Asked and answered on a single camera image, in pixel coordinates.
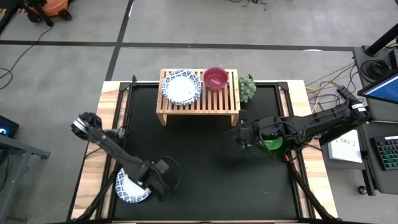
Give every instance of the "wooden rack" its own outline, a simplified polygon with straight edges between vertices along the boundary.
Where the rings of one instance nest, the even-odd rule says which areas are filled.
[[[188,69],[198,75],[202,81],[202,91],[199,99],[195,102],[179,106],[171,103],[162,94],[163,79],[175,69],[167,68],[160,71],[159,92],[157,96],[156,114],[163,126],[167,124],[167,115],[228,115],[231,116],[231,125],[235,126],[238,122],[238,114],[241,109],[239,100],[238,71],[236,69],[226,69],[229,75],[228,84],[221,91],[207,90],[203,83],[203,73],[205,69]]]

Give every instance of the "plate rim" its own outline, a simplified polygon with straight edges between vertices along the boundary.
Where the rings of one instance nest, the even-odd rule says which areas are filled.
[[[150,189],[146,188],[145,193],[141,196],[130,196],[130,195],[124,196],[122,192],[125,192],[123,190],[123,188],[124,188],[123,185],[124,185],[124,179],[126,177],[128,177],[126,172],[124,171],[123,168],[121,168],[119,170],[118,174],[116,175],[116,181],[115,181],[115,185],[114,185],[114,190],[121,200],[123,200],[127,203],[138,203],[138,202],[145,200],[152,193],[152,191]]]
[[[183,75],[183,76],[187,77],[195,85],[195,93],[193,94],[193,97],[190,98],[190,100],[187,99],[186,101],[175,101],[175,100],[171,99],[166,94],[167,87],[168,87],[168,83],[166,82],[166,79],[170,79],[170,77],[174,77],[174,76],[180,75],[183,72],[187,72],[188,73],[188,75],[185,75],[185,76]],[[192,78],[190,78],[192,75],[195,77],[195,79],[197,79],[197,82],[195,82],[195,80],[192,80]],[[200,82],[200,77],[197,74],[195,74],[194,72],[192,72],[189,69],[179,68],[179,69],[176,69],[176,70],[172,71],[169,76],[167,76],[167,77],[165,77],[163,79],[163,81],[162,81],[162,89],[161,90],[162,90],[162,95],[164,97],[166,97],[166,99],[170,100],[173,104],[175,104],[175,105],[188,105],[190,103],[195,102],[200,97],[202,89],[203,89],[203,87],[202,87],[201,82]]]

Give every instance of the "white plate center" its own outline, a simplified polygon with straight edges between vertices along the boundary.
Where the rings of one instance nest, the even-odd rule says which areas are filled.
[[[176,77],[169,82],[167,95],[174,101],[185,101],[195,94],[195,84],[188,77]]]
[[[139,187],[133,181],[131,181],[127,174],[124,175],[123,190],[130,196],[139,197],[145,194],[145,190]]]

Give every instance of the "plate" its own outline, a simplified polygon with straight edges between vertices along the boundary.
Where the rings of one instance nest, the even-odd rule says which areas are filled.
[[[189,70],[177,69],[163,79],[162,94],[175,105],[195,102],[200,92],[200,79]]]
[[[118,172],[114,189],[119,198],[128,203],[141,202],[151,193],[150,189],[147,188],[144,190],[131,181],[123,168]]]

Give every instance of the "floor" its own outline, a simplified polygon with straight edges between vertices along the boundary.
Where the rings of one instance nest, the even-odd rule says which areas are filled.
[[[394,0],[266,3],[267,11],[260,4],[242,7],[246,0],[77,0],[69,8],[72,21],[53,18],[54,28],[22,57],[13,81],[0,90],[0,114],[21,125],[18,139],[52,152],[47,161],[30,162],[11,215],[28,223],[66,219],[86,147],[69,124],[79,113],[95,111],[104,80],[156,80],[161,68],[221,66],[257,80],[311,83],[351,63],[350,47],[371,44],[398,21]],[[26,44],[47,29],[17,14],[0,35],[0,67],[11,68]],[[347,75],[336,82],[347,85]],[[357,76],[353,83],[360,88]],[[398,196],[357,193],[363,184],[359,171],[328,168],[328,175],[340,218],[398,219]]]

